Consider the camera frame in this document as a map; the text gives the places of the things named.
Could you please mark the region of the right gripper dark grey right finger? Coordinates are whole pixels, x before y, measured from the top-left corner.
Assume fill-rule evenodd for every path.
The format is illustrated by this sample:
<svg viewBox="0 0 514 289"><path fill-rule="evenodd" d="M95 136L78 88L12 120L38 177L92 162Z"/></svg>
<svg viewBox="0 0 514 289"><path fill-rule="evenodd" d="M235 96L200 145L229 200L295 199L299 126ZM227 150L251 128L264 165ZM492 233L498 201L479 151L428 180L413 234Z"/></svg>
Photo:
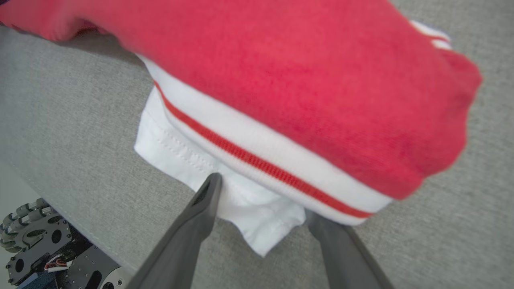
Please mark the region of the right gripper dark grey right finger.
<svg viewBox="0 0 514 289"><path fill-rule="evenodd" d="M331 289L393 289L394 286L351 226L305 210L310 233L320 243Z"/></svg>

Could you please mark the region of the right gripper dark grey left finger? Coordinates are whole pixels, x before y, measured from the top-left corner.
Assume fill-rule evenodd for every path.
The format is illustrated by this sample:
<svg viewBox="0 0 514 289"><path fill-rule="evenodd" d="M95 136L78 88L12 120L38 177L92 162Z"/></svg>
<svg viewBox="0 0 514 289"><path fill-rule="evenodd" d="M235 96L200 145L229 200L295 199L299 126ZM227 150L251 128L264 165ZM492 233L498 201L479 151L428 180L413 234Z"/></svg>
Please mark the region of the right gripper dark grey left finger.
<svg viewBox="0 0 514 289"><path fill-rule="evenodd" d="M219 173L207 176L128 283L128 289L191 288L201 244L214 227L221 186Z"/></svg>

